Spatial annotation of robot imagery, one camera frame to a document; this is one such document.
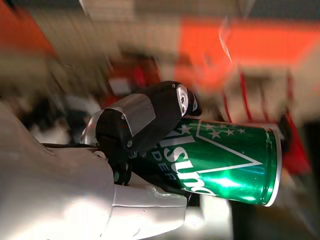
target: robotic arm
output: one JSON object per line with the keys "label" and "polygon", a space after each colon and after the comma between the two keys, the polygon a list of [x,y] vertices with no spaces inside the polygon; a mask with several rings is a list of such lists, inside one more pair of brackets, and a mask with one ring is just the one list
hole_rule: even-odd
{"label": "robotic arm", "polygon": [[96,113],[89,145],[44,147],[0,106],[0,239],[139,240],[180,227],[187,199],[131,174],[130,159],[199,112],[192,92],[163,82]]}
{"label": "robotic arm", "polygon": [[116,184],[127,185],[130,159],[139,158],[169,134],[185,115],[202,112],[196,96],[183,84],[165,81],[131,94],[97,112],[82,138],[109,159]]}

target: beer can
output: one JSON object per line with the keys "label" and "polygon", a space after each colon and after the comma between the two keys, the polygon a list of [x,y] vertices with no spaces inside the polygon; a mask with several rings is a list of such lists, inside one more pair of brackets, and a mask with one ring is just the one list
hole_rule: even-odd
{"label": "beer can", "polygon": [[183,118],[155,148],[133,162],[188,192],[269,207],[282,169],[278,134],[269,128]]}

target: blurred background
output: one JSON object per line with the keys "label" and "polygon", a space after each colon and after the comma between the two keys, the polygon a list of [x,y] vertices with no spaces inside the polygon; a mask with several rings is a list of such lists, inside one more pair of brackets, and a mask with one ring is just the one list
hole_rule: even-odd
{"label": "blurred background", "polygon": [[79,142],[93,113],[162,81],[201,119],[279,131],[272,207],[202,195],[154,239],[319,238],[320,0],[0,0],[0,100],[41,143]]}

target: can lid rim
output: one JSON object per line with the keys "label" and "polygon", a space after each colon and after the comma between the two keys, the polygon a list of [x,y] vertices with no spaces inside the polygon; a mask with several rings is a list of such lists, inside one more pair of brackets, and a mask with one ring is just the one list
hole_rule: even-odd
{"label": "can lid rim", "polygon": [[270,197],[270,200],[268,201],[267,204],[265,204],[265,207],[270,207],[276,200],[278,190],[279,190],[279,185],[280,185],[280,178],[281,178],[281,170],[282,170],[282,152],[281,152],[281,143],[280,143],[280,138],[279,134],[277,131],[272,129],[272,132],[275,137],[275,143],[276,143],[276,175],[275,175],[275,181],[274,181],[274,186],[273,186],[273,192]]}

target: orange wall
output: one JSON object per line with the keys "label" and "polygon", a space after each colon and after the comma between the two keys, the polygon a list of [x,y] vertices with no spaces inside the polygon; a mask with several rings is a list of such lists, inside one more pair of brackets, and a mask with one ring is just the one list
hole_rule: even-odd
{"label": "orange wall", "polygon": [[[234,21],[226,40],[230,61],[219,40],[222,23],[181,21],[179,53],[189,56],[198,70],[177,65],[176,80],[216,89],[238,66],[299,64],[320,40],[319,23]],[[204,64],[205,56],[211,58],[212,67]]]}
{"label": "orange wall", "polygon": [[21,9],[12,12],[2,0],[0,0],[0,50],[56,55],[32,17]]}

